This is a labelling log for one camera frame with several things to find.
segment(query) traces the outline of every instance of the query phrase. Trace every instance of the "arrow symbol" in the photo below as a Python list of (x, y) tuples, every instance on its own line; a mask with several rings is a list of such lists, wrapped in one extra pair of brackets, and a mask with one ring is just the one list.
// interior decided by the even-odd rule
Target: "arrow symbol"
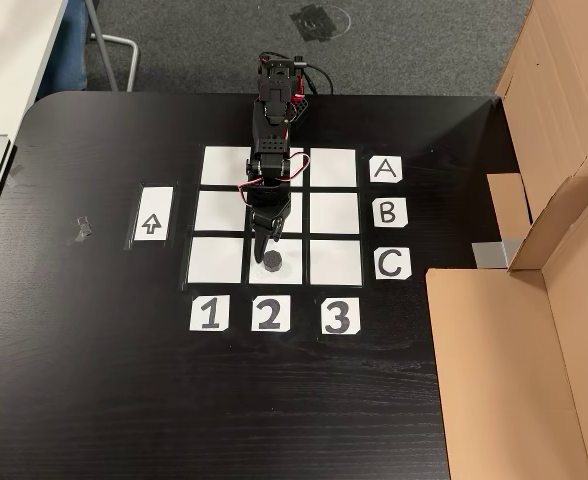
[(147, 228), (147, 234), (152, 235), (155, 229), (161, 227), (161, 222), (158, 221), (158, 218), (156, 218), (156, 214), (153, 213), (150, 218), (145, 220), (145, 223), (141, 225), (141, 227)]

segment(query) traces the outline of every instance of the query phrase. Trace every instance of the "blue jeans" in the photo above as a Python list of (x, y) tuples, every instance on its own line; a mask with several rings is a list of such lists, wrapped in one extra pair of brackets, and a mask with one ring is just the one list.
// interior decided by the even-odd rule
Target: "blue jeans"
[(87, 36), (85, 0), (68, 0), (50, 59), (38, 90), (42, 98), (65, 90), (85, 90), (85, 41)]

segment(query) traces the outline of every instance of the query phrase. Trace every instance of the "black puck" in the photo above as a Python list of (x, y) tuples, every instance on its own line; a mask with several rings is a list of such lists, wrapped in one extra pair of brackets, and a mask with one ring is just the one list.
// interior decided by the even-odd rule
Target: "black puck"
[(265, 256), (263, 257), (263, 265), (265, 266), (265, 270), (268, 272), (278, 272), (281, 269), (281, 265), (283, 265), (281, 254), (274, 250), (265, 252)]

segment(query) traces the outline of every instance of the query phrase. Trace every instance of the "floor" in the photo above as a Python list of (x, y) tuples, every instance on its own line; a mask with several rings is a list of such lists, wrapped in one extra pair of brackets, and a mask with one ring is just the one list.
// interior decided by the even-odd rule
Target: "floor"
[[(104, 33), (141, 47), (137, 91), (253, 92), (257, 56), (273, 50), (324, 68), (339, 94), (486, 95), (529, 3), (331, 0), (319, 8), (310, 0), (110, 0), (98, 16)], [(312, 31), (301, 33), (297, 14)], [(89, 89), (107, 90), (98, 48), (87, 50)], [(109, 50), (124, 88), (129, 49)], [(325, 80), (312, 76), (327, 92)]]

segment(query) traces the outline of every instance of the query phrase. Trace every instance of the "robotic arm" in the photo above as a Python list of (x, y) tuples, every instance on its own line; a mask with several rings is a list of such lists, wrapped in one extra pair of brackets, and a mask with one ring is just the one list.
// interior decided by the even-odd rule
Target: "robotic arm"
[(309, 156), (290, 175), (291, 126), (307, 110), (303, 95), (303, 75), (307, 66), (302, 57), (270, 59), (260, 57), (258, 90), (254, 102), (253, 156), (247, 161), (248, 181), (239, 185), (247, 191), (251, 225), (255, 232), (254, 258), (263, 261), (269, 239), (279, 241), (291, 210), (290, 180), (309, 165)]

